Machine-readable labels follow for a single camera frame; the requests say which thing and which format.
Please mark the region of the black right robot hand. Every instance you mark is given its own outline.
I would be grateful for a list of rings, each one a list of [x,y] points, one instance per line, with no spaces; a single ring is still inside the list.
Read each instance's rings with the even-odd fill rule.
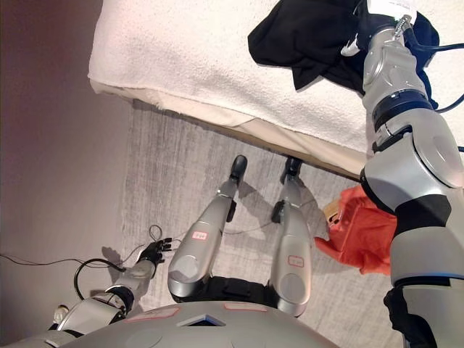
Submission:
[[[357,29],[341,49],[344,57],[353,57],[361,51],[367,51],[372,37],[395,23],[388,1],[360,1],[353,14],[358,19]]]

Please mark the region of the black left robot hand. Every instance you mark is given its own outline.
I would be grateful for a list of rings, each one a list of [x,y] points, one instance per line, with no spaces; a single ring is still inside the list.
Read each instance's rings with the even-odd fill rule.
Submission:
[[[163,263],[165,261],[164,253],[172,250],[172,241],[172,238],[153,241],[140,253],[137,262],[148,260],[153,265]]]

